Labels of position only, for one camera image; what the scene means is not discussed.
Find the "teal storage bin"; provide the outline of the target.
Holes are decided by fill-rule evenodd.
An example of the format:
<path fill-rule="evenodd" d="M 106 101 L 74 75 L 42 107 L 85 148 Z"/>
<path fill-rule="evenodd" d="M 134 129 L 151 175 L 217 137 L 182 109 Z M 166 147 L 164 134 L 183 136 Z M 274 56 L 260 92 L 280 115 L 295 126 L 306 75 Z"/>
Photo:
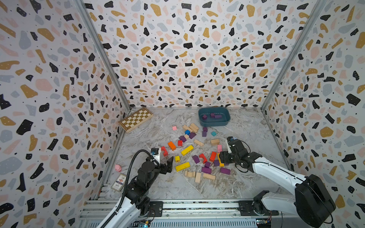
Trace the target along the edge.
<path fill-rule="evenodd" d="M 198 111 L 200 125 L 203 127 L 225 126 L 231 120 L 230 113 L 225 107 L 206 107 Z"/>

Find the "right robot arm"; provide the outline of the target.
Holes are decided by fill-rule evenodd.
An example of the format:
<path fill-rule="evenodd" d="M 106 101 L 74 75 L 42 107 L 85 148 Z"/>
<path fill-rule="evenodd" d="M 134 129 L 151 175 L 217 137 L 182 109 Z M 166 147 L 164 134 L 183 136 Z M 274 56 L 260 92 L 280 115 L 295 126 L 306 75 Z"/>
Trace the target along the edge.
<path fill-rule="evenodd" d="M 219 154 L 224 164 L 234 164 L 244 173 L 251 172 L 277 183 L 288 194 L 261 191 L 253 198 L 251 208 L 257 215 L 280 211 L 300 217 L 311 227 L 319 228 L 331 218 L 336 204 L 316 175 L 305 176 L 272 163 L 235 137 L 227 138 L 227 150 Z"/>

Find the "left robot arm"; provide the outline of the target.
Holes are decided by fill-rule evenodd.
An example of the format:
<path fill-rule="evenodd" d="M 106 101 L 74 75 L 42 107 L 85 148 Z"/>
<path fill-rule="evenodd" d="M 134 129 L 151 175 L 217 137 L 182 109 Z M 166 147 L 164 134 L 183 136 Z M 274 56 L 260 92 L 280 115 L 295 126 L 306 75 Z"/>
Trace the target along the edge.
<path fill-rule="evenodd" d="M 131 179 L 132 166 L 141 153 L 147 155 L 146 160 L 138 169 L 137 176 Z M 157 206 L 150 206 L 149 189 L 160 174 L 172 172 L 173 162 L 174 158 L 170 157 L 166 163 L 160 163 L 158 148 L 152 148 L 151 152 L 144 149 L 137 151 L 129 164 L 122 196 L 98 227 L 128 228 L 134 223 L 150 227 L 160 209 Z"/>

